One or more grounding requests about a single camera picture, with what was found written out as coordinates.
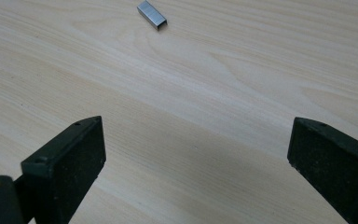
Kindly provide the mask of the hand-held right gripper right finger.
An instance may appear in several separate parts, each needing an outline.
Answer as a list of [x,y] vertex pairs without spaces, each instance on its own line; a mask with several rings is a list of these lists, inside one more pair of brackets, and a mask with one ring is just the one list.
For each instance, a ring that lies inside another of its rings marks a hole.
[[287,159],[349,224],[358,224],[358,140],[296,118]]

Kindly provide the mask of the silver staple strip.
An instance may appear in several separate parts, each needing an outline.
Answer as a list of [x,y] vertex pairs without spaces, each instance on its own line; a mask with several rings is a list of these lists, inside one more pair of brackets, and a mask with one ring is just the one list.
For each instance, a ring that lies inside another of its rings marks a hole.
[[168,23],[167,19],[147,0],[140,3],[137,10],[157,31]]

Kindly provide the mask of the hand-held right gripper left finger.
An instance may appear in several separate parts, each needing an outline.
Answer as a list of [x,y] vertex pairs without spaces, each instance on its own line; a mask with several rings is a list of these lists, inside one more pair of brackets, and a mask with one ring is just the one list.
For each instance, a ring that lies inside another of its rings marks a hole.
[[100,116],[73,123],[25,159],[21,169],[35,221],[68,224],[105,161]]

